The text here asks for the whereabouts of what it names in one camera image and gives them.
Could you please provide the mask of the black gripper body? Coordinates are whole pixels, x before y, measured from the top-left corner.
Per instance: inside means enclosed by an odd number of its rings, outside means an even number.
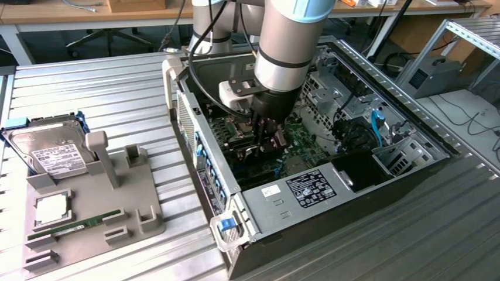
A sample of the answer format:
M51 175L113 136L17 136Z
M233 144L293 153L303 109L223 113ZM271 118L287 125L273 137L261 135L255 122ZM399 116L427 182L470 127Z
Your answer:
M297 101L301 89L290 91L265 90L253 95L251 110L262 118L283 121L289 116Z

